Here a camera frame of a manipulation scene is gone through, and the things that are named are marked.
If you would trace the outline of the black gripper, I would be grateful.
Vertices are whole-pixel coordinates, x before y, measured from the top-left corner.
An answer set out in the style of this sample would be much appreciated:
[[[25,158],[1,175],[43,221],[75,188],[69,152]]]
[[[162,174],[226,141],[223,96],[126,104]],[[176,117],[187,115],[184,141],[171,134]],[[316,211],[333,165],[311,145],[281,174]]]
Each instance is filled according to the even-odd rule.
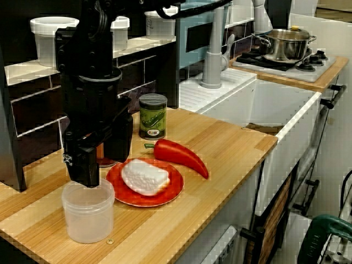
[[[122,71],[87,77],[61,74],[63,112],[69,125],[63,135],[63,161],[70,179],[88,188],[100,184],[96,147],[103,144],[104,157],[124,162],[133,137],[131,99],[118,97]]]

